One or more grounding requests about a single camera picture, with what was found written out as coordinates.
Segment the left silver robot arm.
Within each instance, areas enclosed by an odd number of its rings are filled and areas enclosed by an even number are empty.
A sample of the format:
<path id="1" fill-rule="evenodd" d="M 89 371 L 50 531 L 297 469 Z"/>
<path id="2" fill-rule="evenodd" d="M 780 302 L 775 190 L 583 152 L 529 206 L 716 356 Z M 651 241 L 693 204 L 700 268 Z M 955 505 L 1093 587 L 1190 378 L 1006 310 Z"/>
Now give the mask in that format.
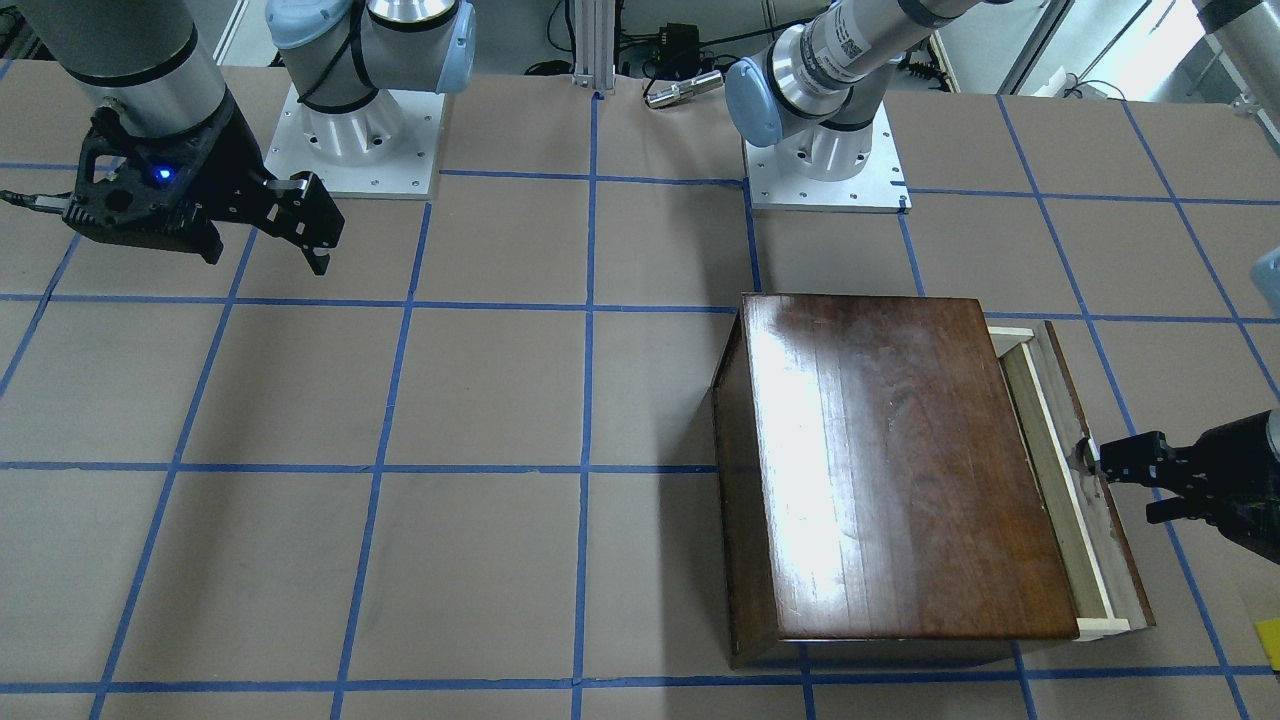
<path id="1" fill-rule="evenodd" d="M 790 26 L 765 50 L 731 65 L 731 119 L 767 149 L 809 129 L 835 127 L 856 101 L 878 108 L 870 74 L 970 8 L 968 1 L 837 1 Z M 1151 524 L 1202 520 L 1229 541 L 1277 560 L 1277 411 L 1203 432 L 1188 447 L 1158 430 L 1094 448 L 1091 471 L 1112 483 L 1167 491 L 1147 506 Z"/>

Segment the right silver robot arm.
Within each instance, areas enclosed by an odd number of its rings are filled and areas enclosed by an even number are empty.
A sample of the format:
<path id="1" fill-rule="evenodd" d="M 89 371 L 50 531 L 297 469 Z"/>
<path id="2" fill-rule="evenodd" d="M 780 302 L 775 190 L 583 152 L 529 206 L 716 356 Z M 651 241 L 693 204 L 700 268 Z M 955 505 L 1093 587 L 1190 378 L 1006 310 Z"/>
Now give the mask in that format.
<path id="1" fill-rule="evenodd" d="M 221 223 L 325 274 L 337 195 L 426 197 L 447 95 L 468 87 L 470 1 L 19 1 L 84 91 L 74 187 L 4 191 L 97 243 L 219 261 Z"/>

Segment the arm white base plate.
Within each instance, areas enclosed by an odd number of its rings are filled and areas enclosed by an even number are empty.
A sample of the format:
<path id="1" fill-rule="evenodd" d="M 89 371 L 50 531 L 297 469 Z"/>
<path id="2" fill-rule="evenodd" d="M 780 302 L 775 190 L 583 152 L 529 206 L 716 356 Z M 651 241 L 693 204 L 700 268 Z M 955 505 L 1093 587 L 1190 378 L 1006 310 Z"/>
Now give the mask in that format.
<path id="1" fill-rule="evenodd" d="M 895 214 L 913 208 L 884 104 L 863 129 L 818 126 L 767 149 L 745 142 L 742 155 L 759 210 Z"/>
<path id="2" fill-rule="evenodd" d="M 311 170 L 334 199 L 433 199 L 449 95 L 383 90 L 346 114 L 315 111 L 291 86 L 265 152 L 280 178 Z"/>

